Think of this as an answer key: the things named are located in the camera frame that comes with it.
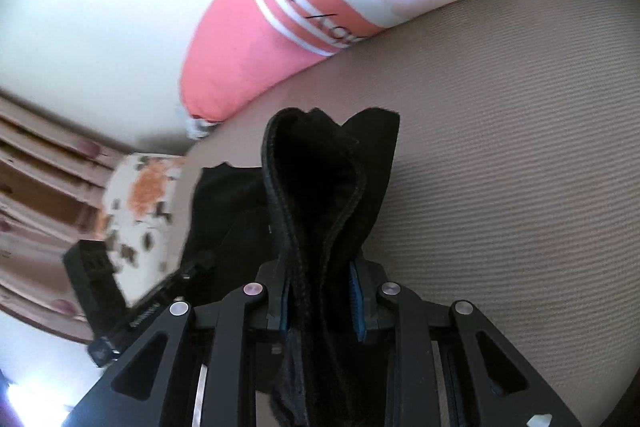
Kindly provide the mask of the beige textured bed mattress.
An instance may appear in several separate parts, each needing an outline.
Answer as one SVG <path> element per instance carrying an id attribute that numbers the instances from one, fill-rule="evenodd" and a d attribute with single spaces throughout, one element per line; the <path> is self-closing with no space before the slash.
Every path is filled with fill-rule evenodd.
<path id="1" fill-rule="evenodd" d="M 186 154 L 169 245 L 205 167 L 253 167 L 268 120 L 400 115 L 366 256 L 475 303 L 582 425 L 639 367 L 639 0 L 464 0 L 285 80 Z"/>

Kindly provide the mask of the floral white pillow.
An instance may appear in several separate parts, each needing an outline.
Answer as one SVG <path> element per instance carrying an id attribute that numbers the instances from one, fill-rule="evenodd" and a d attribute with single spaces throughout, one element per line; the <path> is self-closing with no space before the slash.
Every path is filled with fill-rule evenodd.
<path id="1" fill-rule="evenodd" d="M 174 155 L 127 155 L 102 195 L 94 236 L 105 244 L 116 283 L 130 305 L 179 264 L 169 243 L 183 161 Z"/>

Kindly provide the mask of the black pants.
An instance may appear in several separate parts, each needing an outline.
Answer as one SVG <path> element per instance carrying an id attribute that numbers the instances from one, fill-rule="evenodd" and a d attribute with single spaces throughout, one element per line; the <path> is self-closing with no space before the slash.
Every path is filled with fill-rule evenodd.
<path id="1" fill-rule="evenodd" d="M 213 303 L 263 263 L 284 265 L 284 358 L 271 387 L 283 426 L 369 426 L 382 416 L 352 264 L 378 219 L 399 125 L 382 108 L 344 124 L 320 109 L 283 109 L 266 128 L 259 167 L 205 168 L 195 185 L 182 263 L 204 271 L 186 299 Z"/>

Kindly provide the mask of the wooden headboard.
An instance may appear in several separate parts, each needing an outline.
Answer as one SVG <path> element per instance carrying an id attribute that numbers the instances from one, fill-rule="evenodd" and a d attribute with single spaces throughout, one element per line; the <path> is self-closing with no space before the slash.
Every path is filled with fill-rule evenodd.
<path id="1" fill-rule="evenodd" d="M 120 150 L 1 101 L 1 309 L 78 343 L 92 334 L 63 256 L 93 239 Z"/>

